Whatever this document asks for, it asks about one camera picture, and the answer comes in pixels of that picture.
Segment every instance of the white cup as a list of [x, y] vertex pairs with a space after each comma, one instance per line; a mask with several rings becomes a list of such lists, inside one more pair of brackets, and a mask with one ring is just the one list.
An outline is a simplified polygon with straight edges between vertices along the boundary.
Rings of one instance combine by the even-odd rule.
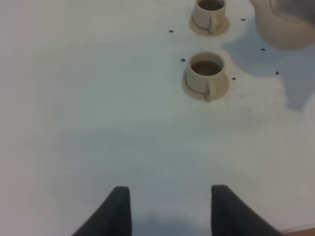
[[[192, 69], [192, 65], [196, 62], [205, 60], [215, 63], [220, 68], [220, 72], [206, 76], [198, 74]], [[225, 62], [223, 58], [213, 52], [200, 52], [192, 55], [188, 61], [186, 84], [191, 90], [204, 94], [206, 101], [213, 100], [217, 95], [217, 91], [224, 90], [224, 87], [226, 87]]]
[[225, 0], [213, 0], [223, 5], [218, 10], [206, 10], [201, 8], [198, 4], [202, 0], [195, 1], [195, 9], [193, 12], [193, 21], [197, 26], [203, 29], [207, 29], [210, 33], [214, 33], [219, 28], [225, 19], [226, 1]]

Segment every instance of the coffee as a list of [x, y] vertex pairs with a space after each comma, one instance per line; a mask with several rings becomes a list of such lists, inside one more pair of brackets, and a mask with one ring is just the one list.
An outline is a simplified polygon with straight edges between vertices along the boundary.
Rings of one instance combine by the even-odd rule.
[[212, 61], [201, 60], [191, 66], [192, 70], [199, 75], [215, 75], [221, 71], [221, 68]]
[[202, 0], [198, 3], [198, 5], [208, 11], [216, 11], [223, 7], [221, 2], [215, 0]]

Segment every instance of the saucer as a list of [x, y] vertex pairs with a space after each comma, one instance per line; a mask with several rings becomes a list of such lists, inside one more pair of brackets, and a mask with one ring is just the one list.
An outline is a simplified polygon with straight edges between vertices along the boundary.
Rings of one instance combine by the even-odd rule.
[[[228, 89], [230, 88], [230, 81], [229, 81], [228, 76], [226, 74], [224, 75], [224, 78], [225, 78], [225, 87], [223, 89], [217, 90], [216, 96], [211, 101], [215, 101], [215, 100], [218, 100], [218, 99], [224, 97], [226, 95]], [[208, 100], [206, 100], [205, 94], [200, 93], [200, 92], [196, 92], [196, 91], [192, 90], [187, 85], [186, 74], [183, 76], [183, 79], [182, 79], [182, 87], [183, 87], [184, 91], [193, 99], [196, 99], [199, 101], [209, 102]]]

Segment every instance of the white table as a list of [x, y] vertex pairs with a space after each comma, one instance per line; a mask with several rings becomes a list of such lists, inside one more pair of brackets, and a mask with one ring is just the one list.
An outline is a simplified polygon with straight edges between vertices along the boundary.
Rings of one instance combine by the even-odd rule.
[[[279, 230], [315, 222], [315, 48], [266, 45], [247, 0], [226, 34], [196, 35], [193, 5], [1, 1], [1, 234], [69, 236], [117, 185], [135, 236], [206, 235], [212, 184]], [[181, 87], [202, 50], [230, 78], [213, 103]]]

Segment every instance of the coffee cup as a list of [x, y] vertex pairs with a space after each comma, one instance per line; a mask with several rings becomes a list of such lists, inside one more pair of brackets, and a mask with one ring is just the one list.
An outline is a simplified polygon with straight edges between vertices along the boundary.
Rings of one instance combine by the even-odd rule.
[[225, 0], [195, 0], [193, 22], [213, 34], [225, 21]]
[[193, 98], [212, 101], [223, 97], [229, 88], [225, 62], [213, 52], [200, 52], [188, 61], [183, 88]]

